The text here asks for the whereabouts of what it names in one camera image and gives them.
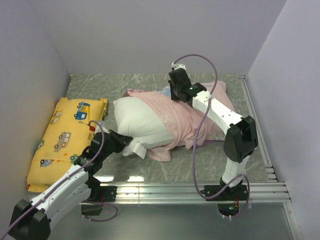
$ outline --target white pillow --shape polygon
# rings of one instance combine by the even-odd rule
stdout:
[[[141,99],[134,96],[122,97],[115,100],[113,105],[117,133],[133,137],[133,141],[122,152],[124,156],[134,152],[144,158],[146,150],[173,142],[174,136]]]

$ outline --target floor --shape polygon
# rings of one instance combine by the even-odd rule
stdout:
[[[108,222],[89,222],[75,207],[49,240],[293,240],[282,203],[253,203],[237,218],[222,219],[216,204],[119,205]],[[110,207],[96,219],[114,214]]]
[[[190,74],[193,83],[214,81],[212,74]],[[109,115],[105,119],[107,129],[117,130],[112,102],[127,89],[159,91],[168,85],[167,74],[86,74],[72,75],[66,97],[75,99],[100,99],[109,101]],[[219,80],[226,83],[227,95],[236,111],[249,115],[245,93],[238,75],[219,75]],[[223,143],[213,143],[197,149],[196,176],[200,182],[218,182],[224,173],[227,158],[223,151]],[[191,182],[192,150],[178,147],[171,151],[171,162],[158,162],[148,157],[141,159],[133,155],[124,157],[112,154],[103,163],[103,167],[95,175],[102,182]],[[263,156],[258,148],[247,163],[247,175],[253,182],[268,180]]]

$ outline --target yellow cushion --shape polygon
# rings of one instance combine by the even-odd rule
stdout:
[[[107,107],[105,98],[60,99],[31,162],[28,191],[43,192],[67,172],[94,136],[89,121],[103,120]]]

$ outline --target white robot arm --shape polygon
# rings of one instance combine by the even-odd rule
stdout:
[[[169,77],[172,100],[183,101],[205,113],[211,99],[207,117],[215,122],[226,136],[223,150],[227,156],[227,163],[222,182],[227,184],[239,174],[243,174],[250,155],[258,146],[255,120],[251,116],[243,117],[227,108],[214,97],[214,92],[211,96],[200,83],[191,84],[184,64],[172,64]],[[237,178],[229,188],[241,183],[242,179]]]
[[[31,201],[22,199],[15,205],[10,236],[16,240],[46,240],[57,222],[79,203],[106,201],[107,192],[111,193],[109,202],[114,202],[117,187],[100,186],[94,174],[110,154],[120,153],[133,138],[101,128],[103,132],[96,132],[91,144],[57,182]],[[81,206],[83,215],[99,215],[101,210],[101,205]]]

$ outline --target cartoon bus print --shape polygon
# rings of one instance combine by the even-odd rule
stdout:
[[[40,143],[39,143],[39,145],[38,145],[38,147],[37,147],[37,150],[38,149],[40,149],[40,148],[42,148],[42,146],[45,144],[45,140],[42,140]]]
[[[60,119],[62,111],[55,111],[52,119],[50,121],[50,125],[55,124],[56,122],[58,122],[58,120]]]
[[[71,137],[71,132],[62,132],[59,136],[59,140],[56,145],[54,145],[54,151],[57,153],[60,149],[64,149],[68,146]]]
[[[73,154],[71,157],[70,157],[70,163],[74,163],[75,162],[75,160],[77,159],[77,157],[79,157],[77,154]]]
[[[89,121],[90,121],[90,104],[82,101],[76,107],[78,108],[78,111],[74,115],[75,119],[84,120],[89,115]]]
[[[102,117],[101,117],[101,120],[104,121],[106,116],[108,115],[108,101],[106,98],[100,98],[99,100],[103,103],[106,103],[104,107],[104,111],[102,112]]]
[[[40,161],[40,167],[48,167],[52,164],[53,161],[56,161],[57,163],[60,162],[60,160],[52,160],[52,159],[42,159]]]

